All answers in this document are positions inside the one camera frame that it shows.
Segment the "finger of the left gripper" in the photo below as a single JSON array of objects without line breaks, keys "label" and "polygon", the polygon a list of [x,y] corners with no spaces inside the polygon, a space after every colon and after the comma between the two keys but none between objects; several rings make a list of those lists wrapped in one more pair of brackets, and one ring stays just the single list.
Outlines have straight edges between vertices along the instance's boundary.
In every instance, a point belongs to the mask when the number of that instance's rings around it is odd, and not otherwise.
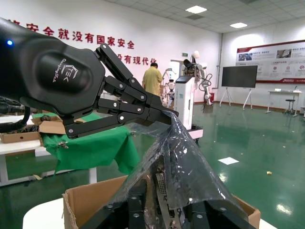
[{"label": "finger of the left gripper", "polygon": [[160,97],[145,91],[109,45],[101,44],[95,54],[112,73],[112,76],[105,76],[102,80],[101,92],[106,91],[122,100],[118,102],[100,98],[95,104],[96,111],[103,114],[128,113],[146,117],[166,117],[164,111],[179,115],[177,111],[165,108]]},{"label": "finger of the left gripper", "polygon": [[108,114],[108,117],[77,123],[74,118],[63,118],[66,135],[70,139],[110,130],[129,123],[150,126],[155,122],[171,124],[170,111],[160,102],[151,106],[142,102],[130,104],[109,99],[99,99],[93,106],[98,113]]}]

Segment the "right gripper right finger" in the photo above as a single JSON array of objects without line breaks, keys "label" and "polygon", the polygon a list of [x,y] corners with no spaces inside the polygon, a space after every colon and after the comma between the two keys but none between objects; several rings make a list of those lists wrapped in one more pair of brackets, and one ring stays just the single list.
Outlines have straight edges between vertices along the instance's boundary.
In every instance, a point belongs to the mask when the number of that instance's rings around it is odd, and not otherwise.
[{"label": "right gripper right finger", "polygon": [[242,199],[189,202],[187,228],[255,229],[256,208]]}]

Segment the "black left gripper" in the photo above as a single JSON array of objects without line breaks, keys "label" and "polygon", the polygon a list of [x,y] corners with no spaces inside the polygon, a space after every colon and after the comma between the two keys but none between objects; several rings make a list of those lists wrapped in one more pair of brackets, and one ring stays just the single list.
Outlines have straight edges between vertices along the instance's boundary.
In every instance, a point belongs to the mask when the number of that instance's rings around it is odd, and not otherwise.
[{"label": "black left gripper", "polygon": [[104,76],[93,51],[0,20],[2,97],[77,119],[98,110]]}]

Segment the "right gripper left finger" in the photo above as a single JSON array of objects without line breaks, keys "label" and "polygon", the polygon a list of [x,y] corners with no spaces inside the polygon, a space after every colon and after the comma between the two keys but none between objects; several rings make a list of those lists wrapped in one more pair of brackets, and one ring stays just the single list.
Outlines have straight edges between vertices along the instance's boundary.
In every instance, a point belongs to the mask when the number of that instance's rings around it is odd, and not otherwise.
[{"label": "right gripper left finger", "polygon": [[127,199],[106,205],[99,209],[82,229],[144,229],[146,228],[144,209],[147,182],[133,186]]}]

